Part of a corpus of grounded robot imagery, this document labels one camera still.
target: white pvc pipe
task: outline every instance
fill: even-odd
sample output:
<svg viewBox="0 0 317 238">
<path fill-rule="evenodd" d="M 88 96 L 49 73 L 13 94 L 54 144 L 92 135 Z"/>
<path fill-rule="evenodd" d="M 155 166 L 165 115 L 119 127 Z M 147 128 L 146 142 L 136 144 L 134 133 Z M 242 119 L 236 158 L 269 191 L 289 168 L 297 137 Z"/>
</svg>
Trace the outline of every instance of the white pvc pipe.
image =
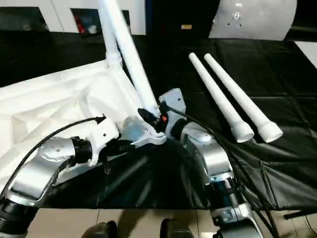
<svg viewBox="0 0 317 238">
<path fill-rule="evenodd" d="M 217 63 L 210 55 L 205 55 L 205 60 L 223 82 L 235 100 L 254 122 L 258 132 L 266 143 L 270 143 L 283 135 L 282 130 L 258 108 L 258 106 L 248 97 L 248 95 L 239 87 L 239 85 L 230 77 L 230 75 Z"/>
<path fill-rule="evenodd" d="M 202 78 L 212 98 L 218 105 L 222 114 L 231 127 L 231 133 L 238 143 L 250 140 L 254 136 L 254 132 L 245 121 L 239 116 L 233 108 L 229 100 L 226 98 L 222 90 L 218 87 L 214 79 L 210 76 L 206 68 L 199 61 L 194 53 L 189 54 L 189 59 L 193 63 L 199 76 Z"/>
<path fill-rule="evenodd" d="M 143 69 L 138 52 L 127 28 L 124 17 L 116 0 L 103 0 L 105 12 L 112 25 L 112 30 L 120 46 L 124 61 L 129 70 L 134 87 L 136 88 L 143 106 L 149 112 L 159 117 L 159 107 L 154 97 L 148 78 Z"/>
<path fill-rule="evenodd" d="M 115 35 L 113 33 L 111 24 L 108 19 L 108 15 L 105 11 L 105 2 L 103 0 L 99 0 L 99 19 L 101 23 L 101 27 L 103 30 L 103 36 L 106 47 L 106 61 L 109 67 L 122 67 L 122 58 L 119 52 L 117 42 L 115 40 Z"/>
</svg>

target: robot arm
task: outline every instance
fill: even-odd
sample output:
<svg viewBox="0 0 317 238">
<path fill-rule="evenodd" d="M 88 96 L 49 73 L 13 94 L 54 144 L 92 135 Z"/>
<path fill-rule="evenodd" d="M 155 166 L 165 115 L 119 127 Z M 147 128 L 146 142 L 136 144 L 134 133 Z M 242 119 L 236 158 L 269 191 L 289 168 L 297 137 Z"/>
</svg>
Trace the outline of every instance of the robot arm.
<svg viewBox="0 0 317 238">
<path fill-rule="evenodd" d="M 160 119 L 151 117 L 143 110 L 139 112 L 157 131 L 164 131 L 168 138 L 180 141 L 196 160 L 211 204 L 213 223 L 220 227 L 216 237 L 263 238 L 251 207 L 242 196 L 225 150 L 202 126 L 187 122 L 184 116 L 169 110 L 172 108 L 185 113 L 186 106 L 180 89 L 168 91 L 159 100 L 163 111 Z"/>
<path fill-rule="evenodd" d="M 53 137 L 44 142 L 0 198 L 0 237 L 25 237 L 59 173 L 76 164 L 94 166 L 99 152 L 107 145 L 111 150 L 118 137 L 114 122 L 104 119 L 85 139 Z"/>
</svg>

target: black cable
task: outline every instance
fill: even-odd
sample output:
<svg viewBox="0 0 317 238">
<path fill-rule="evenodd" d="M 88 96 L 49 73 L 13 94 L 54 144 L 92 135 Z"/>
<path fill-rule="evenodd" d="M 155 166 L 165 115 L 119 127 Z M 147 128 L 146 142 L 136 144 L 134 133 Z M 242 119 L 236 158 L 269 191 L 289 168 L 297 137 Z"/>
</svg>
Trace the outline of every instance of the black cable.
<svg viewBox="0 0 317 238">
<path fill-rule="evenodd" d="M 51 134 L 49 134 L 48 136 L 46 136 L 44 139 L 42 139 L 39 143 L 37 143 L 21 160 L 20 164 L 16 167 L 16 169 L 14 170 L 14 172 L 12 173 L 11 177 L 9 178 L 8 182 L 5 184 L 1 194 L 0 194 L 0 200 L 3 197 L 4 191 L 6 191 L 9 187 L 9 185 L 12 183 L 13 179 L 15 178 L 16 174 L 19 172 L 20 168 L 23 166 L 23 164 L 25 163 L 25 161 L 28 159 L 28 157 L 36 150 L 38 149 L 45 141 L 47 141 L 48 139 L 50 139 L 51 137 L 55 136 L 56 134 L 60 133 L 61 131 L 64 131 L 72 126 L 84 123 L 84 122 L 88 122 L 88 121 L 92 121 L 95 120 L 97 123 L 102 122 L 104 119 L 106 119 L 105 116 L 103 117 L 95 117 L 95 118 L 87 118 L 87 119 L 83 119 L 83 120 L 79 120 L 76 122 L 73 122 L 71 124 L 68 124 L 54 132 L 52 132 Z"/>
<path fill-rule="evenodd" d="M 312 228 L 311 224 L 309 223 L 309 220 L 308 220 L 307 215 L 306 215 L 305 217 L 306 217 L 306 221 L 307 221 L 307 224 L 308 224 L 309 228 L 310 228 L 311 231 L 317 236 L 317 232 L 314 231 L 314 229 Z"/>
<path fill-rule="evenodd" d="M 217 136 L 216 136 L 216 133 L 215 133 L 212 129 L 210 129 L 208 126 L 204 125 L 204 124 L 201 123 L 199 120 L 197 120 L 197 119 L 191 117 L 190 115 L 187 115 L 187 114 L 185 114 L 185 113 L 182 113 L 182 112 L 180 112 L 180 111 L 178 111 L 178 110 L 176 110 L 176 109 L 174 109 L 174 108 L 171 108 L 171 107 L 167 106 L 166 104 L 164 104 L 163 107 L 164 107 L 163 110 L 165 110 L 165 111 L 166 111 L 166 110 L 169 110 L 169 111 L 175 112 L 175 113 L 177 113 L 177 114 L 179 114 L 179 115 L 181 115 L 181 116 L 183 116 L 183 117 L 186 117 L 188 120 L 197 123 L 197 124 L 200 125 L 201 127 L 203 127 L 210 135 L 213 135 L 213 136 L 214 136 L 215 140 L 219 143 L 219 145 L 220 145 L 221 147 L 223 147 L 223 149 L 225 150 L 225 152 L 227 153 L 227 155 L 228 155 L 228 156 L 230 155 L 229 150 L 226 149 L 226 147 L 224 146 L 224 143 L 222 143 L 222 140 L 221 140 L 219 137 L 217 137 Z M 268 217 L 268 219 L 269 219 L 269 221 L 270 221 L 270 223 L 271 223 L 270 229 L 269 229 L 269 228 L 268 228 L 268 229 L 269 229 L 270 231 L 272 231 L 272 233 L 271 233 L 272 236 L 273 236 L 274 238 L 279 238 L 279 234 L 278 234 L 278 230 L 277 230 L 277 227 L 276 227 L 274 218 L 273 218 L 271 212 L 269 211 L 269 209 L 268 209 L 268 207 L 267 207 L 267 205 L 266 205 L 266 201 L 265 201 L 264 196 L 263 196 L 263 195 L 261 194 L 261 192 L 257 189 L 257 187 L 256 187 L 255 184 L 253 183 L 251 177 L 249 176 L 249 174 L 248 174 L 248 173 L 245 171 L 245 169 L 242 167 L 240 161 L 239 161 L 237 158 L 235 158 L 234 156 L 229 156 L 229 157 L 232 158 L 232 159 L 234 160 L 234 162 L 238 165 L 239 169 L 241 170 L 241 172 L 243 173 L 243 175 L 246 177 L 246 179 L 247 179 L 248 183 L 250 184 L 251 188 L 253 189 L 253 191 L 254 191 L 255 194 L 257 195 L 257 197 L 258 197 L 258 199 L 259 199 L 259 201 L 260 201 L 262 207 L 264 208 L 265 213 L 266 213 L 266 215 L 267 215 L 267 217 Z"/>
<path fill-rule="evenodd" d="M 258 209 L 258 207 L 255 205 L 255 203 L 248 197 L 247 193 L 245 190 L 241 190 L 243 196 L 246 198 L 246 200 L 248 201 L 248 203 L 250 204 L 252 210 L 254 210 L 256 212 L 256 214 L 259 216 L 259 218 L 262 220 L 262 222 L 264 223 L 264 225 L 266 226 L 266 228 L 269 230 L 269 232 L 271 234 L 274 233 L 272 226 L 270 225 L 270 223 L 268 223 L 267 219 L 262 215 L 262 213 L 260 212 L 260 210 Z"/>
</svg>

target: white cabinet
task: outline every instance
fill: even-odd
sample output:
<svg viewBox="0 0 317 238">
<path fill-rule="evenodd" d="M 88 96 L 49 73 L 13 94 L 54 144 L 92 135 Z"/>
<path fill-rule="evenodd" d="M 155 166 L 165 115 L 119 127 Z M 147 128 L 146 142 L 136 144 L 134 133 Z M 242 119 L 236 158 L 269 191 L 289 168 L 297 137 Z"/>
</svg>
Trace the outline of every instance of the white cabinet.
<svg viewBox="0 0 317 238">
<path fill-rule="evenodd" d="M 117 0 L 121 10 L 128 10 L 133 35 L 145 35 L 145 0 Z M 98 9 L 98 0 L 52 0 L 65 32 L 78 32 L 72 8 Z"/>
<path fill-rule="evenodd" d="M 0 7 L 38 7 L 50 31 L 64 31 L 51 0 L 0 0 Z"/>
</svg>

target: table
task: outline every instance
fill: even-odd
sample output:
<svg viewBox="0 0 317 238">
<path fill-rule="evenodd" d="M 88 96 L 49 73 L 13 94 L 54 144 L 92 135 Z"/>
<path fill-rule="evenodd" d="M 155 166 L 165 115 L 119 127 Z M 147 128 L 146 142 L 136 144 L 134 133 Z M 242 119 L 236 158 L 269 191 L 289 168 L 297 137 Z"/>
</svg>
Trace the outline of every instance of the table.
<svg viewBox="0 0 317 238">
<path fill-rule="evenodd" d="M 179 87 L 187 113 L 227 138 L 232 156 L 243 164 L 271 209 L 317 208 L 317 70 L 295 43 L 146 36 L 136 36 L 134 41 L 155 96 Z M 79 34 L 47 32 L 1 32 L 0 51 L 0 86 L 96 62 L 105 55 L 101 36 L 81 38 Z M 259 137 L 235 143 L 188 60 L 190 52 L 201 59 L 211 53 L 281 126 L 284 136 L 271 144 L 264 144 Z M 45 206 L 207 209 L 209 203 L 193 160 L 180 145 L 168 141 L 161 146 L 147 145 L 105 168 L 98 167 L 57 186 Z"/>
</svg>

